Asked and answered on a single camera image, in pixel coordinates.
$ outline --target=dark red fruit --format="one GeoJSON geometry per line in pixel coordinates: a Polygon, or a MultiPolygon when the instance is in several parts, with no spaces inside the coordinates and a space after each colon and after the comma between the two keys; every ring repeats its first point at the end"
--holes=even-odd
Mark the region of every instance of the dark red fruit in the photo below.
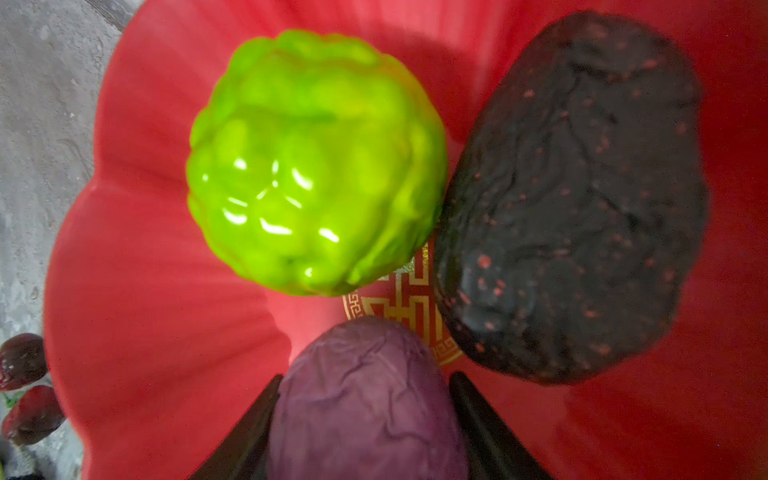
{"type": "Polygon", "coordinates": [[[41,336],[22,333],[0,346],[0,391],[20,389],[47,372],[41,336]]]}
{"type": "Polygon", "coordinates": [[[52,434],[64,413],[49,386],[29,389],[2,422],[2,434],[16,445],[32,445],[52,434]]]}

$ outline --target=gray countertop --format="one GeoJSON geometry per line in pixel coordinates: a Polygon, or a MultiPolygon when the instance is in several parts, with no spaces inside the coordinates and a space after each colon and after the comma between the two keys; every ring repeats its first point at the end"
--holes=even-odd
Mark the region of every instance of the gray countertop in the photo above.
{"type": "MultiPolygon", "coordinates": [[[[0,0],[0,342],[42,330],[51,249],[93,173],[101,79],[141,2],[0,0]]],[[[83,447],[66,422],[25,449],[0,440],[0,456],[6,475],[71,480],[83,447]]]]}

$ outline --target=bumpy green fruit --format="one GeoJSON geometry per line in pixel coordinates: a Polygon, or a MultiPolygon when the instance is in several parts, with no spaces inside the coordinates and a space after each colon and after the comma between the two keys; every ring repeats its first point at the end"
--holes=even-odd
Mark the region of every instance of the bumpy green fruit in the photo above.
{"type": "Polygon", "coordinates": [[[439,215],[445,129],[406,67],[357,38],[241,46],[197,117],[189,207],[238,275],[338,296],[407,263],[439,215]]]}

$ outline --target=gold emblem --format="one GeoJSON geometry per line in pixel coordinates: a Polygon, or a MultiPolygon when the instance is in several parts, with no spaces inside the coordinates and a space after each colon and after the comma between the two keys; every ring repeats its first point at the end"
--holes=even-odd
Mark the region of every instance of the gold emblem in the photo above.
{"type": "Polygon", "coordinates": [[[372,285],[343,297],[346,318],[381,316],[402,322],[419,334],[440,366],[462,355],[442,321],[429,286],[431,241],[417,251],[411,262],[372,285]]]}

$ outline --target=gray table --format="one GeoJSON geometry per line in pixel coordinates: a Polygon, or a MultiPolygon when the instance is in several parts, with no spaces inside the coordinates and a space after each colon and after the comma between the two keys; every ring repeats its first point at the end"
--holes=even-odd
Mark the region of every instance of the gray table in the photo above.
{"type": "MultiPolygon", "coordinates": [[[[42,330],[56,233],[93,173],[101,79],[142,1],[0,0],[0,342],[42,330]]],[[[6,474],[35,463],[50,480],[80,478],[82,454],[68,423],[26,449],[0,441],[6,474]]]]}

